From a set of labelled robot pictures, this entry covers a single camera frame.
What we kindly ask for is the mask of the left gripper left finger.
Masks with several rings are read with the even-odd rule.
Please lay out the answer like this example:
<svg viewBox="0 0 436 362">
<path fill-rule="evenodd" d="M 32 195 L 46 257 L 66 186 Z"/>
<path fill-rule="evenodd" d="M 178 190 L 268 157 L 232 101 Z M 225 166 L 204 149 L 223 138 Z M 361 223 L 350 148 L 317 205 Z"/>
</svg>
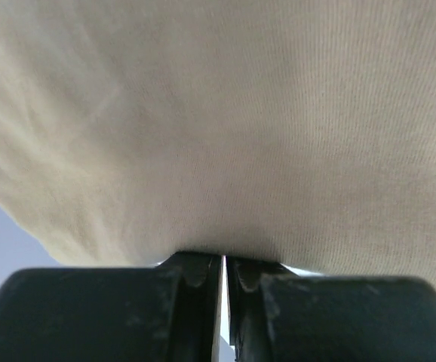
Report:
<svg viewBox="0 0 436 362">
<path fill-rule="evenodd" d="M 0 361 L 215 361 L 222 259 L 28 268 L 0 288 Z"/>
</svg>

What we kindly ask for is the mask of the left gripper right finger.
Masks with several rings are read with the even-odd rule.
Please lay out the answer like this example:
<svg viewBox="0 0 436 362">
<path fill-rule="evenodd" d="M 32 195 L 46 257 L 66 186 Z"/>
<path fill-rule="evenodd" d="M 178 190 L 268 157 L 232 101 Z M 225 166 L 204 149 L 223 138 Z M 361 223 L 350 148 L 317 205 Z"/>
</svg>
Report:
<svg viewBox="0 0 436 362">
<path fill-rule="evenodd" d="M 436 362 L 436 290 L 418 278 L 300 277 L 229 257 L 239 361 Z"/>
</svg>

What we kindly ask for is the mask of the beige t shirt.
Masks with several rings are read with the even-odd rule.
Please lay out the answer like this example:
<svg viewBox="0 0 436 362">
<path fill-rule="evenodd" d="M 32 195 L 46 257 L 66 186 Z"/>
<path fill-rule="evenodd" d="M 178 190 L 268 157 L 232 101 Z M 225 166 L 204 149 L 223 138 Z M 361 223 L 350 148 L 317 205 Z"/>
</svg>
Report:
<svg viewBox="0 0 436 362">
<path fill-rule="evenodd" d="M 0 1 L 0 207 L 70 265 L 436 288 L 436 1 Z"/>
</svg>

